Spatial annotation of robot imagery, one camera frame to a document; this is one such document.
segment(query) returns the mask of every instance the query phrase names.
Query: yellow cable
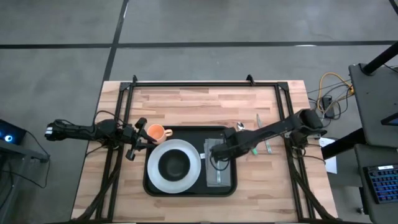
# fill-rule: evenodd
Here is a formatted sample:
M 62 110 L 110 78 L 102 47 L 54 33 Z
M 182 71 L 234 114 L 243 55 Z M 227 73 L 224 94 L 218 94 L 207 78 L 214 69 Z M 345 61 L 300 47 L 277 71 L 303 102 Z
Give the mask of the yellow cable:
M 337 73 L 334 73 L 334 72 L 326 72 L 325 74 L 322 75 L 321 79 L 319 80 L 319 92 L 318 92 L 318 99 L 317 99 L 317 108 L 318 108 L 318 110 L 320 110 L 321 112 L 324 112 L 323 108 L 321 108 L 321 106 L 320 106 L 320 104 L 319 104 L 319 102 L 320 102 L 320 100 L 321 100 L 321 98 L 322 98 L 322 97 L 321 97 L 321 94 L 322 94 L 322 81 L 323 81 L 323 78 L 325 78 L 325 77 L 328 76 L 328 75 L 334 75 L 334 76 L 336 76 L 337 78 L 339 78 L 339 79 L 349 88 L 349 96 L 348 96 L 348 97 L 354 95 L 354 88 L 353 88 L 352 85 L 350 85 L 347 81 L 345 81 L 345 80 L 344 80 L 341 76 L 339 76 Z M 337 99 L 337 101 L 344 100 L 345 98 L 346 98 L 345 96 L 342 96 L 341 98 Z

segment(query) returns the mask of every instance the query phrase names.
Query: wooden table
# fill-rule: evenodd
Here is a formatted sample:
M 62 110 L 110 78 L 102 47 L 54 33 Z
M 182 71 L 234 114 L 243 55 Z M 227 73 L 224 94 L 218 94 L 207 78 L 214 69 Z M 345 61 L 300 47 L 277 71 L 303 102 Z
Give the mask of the wooden table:
M 303 81 L 288 81 L 294 112 L 309 108 Z M 120 82 L 105 82 L 98 110 L 114 112 Z M 223 125 L 236 127 L 241 121 L 247 129 L 256 129 L 256 114 L 263 125 L 279 120 L 275 90 L 271 87 L 145 87 L 135 88 L 129 123 L 148 119 L 147 127 L 163 125 Z M 112 118 L 101 113 L 96 121 Z M 251 153 L 237 159 L 238 188 L 225 198 L 151 197 L 142 187 L 145 150 L 134 162 L 123 155 L 116 198 L 116 222 L 276 222 L 297 221 L 292 186 L 282 138 L 258 145 L 259 155 Z M 88 151 L 99 146 L 91 142 Z M 307 148 L 307 155 L 322 157 L 319 147 Z M 98 193 L 103 175 L 106 150 L 90 154 L 83 167 L 72 218 L 78 217 Z M 310 188 L 320 203 L 337 217 L 335 203 L 322 161 L 305 158 Z M 307 214 L 303 193 L 300 193 Z M 105 198 L 104 216 L 108 211 Z

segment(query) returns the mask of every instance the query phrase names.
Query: concrete floor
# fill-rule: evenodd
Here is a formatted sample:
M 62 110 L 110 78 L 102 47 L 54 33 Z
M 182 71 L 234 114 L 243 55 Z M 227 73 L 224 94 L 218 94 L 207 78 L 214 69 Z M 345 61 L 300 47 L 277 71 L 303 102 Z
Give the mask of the concrete floor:
M 0 44 L 110 44 L 122 2 L 0 0 Z M 120 42 L 397 40 L 397 22 L 388 1 L 130 0 Z M 140 80 L 242 80 L 251 74 L 257 80 L 304 80 L 311 91 L 325 72 L 349 78 L 348 65 L 368 62 L 387 47 L 118 49 L 110 80 L 133 74 Z M 0 50 L 0 118 L 33 132 L 52 159 L 46 189 L 22 186 L 15 223 L 70 218 L 87 142 L 48 142 L 43 132 L 55 118 L 91 123 L 108 55 L 109 49 Z M 337 82 L 328 77 L 324 86 Z M 348 103 L 327 136 L 340 138 L 361 126 L 354 98 Z M 350 156 L 339 156 L 339 166 Z M 44 181 L 45 167 L 31 165 L 26 175 Z M 358 190 L 345 187 L 343 177 L 330 175 L 330 182 L 339 217 L 369 222 L 355 212 L 360 197 L 349 193 Z

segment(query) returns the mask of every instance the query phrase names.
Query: blue keyboard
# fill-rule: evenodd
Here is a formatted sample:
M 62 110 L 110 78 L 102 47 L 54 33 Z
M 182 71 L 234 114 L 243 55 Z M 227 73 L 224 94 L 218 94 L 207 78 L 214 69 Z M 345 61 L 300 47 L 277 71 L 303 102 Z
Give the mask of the blue keyboard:
M 398 164 L 364 168 L 376 203 L 398 202 Z

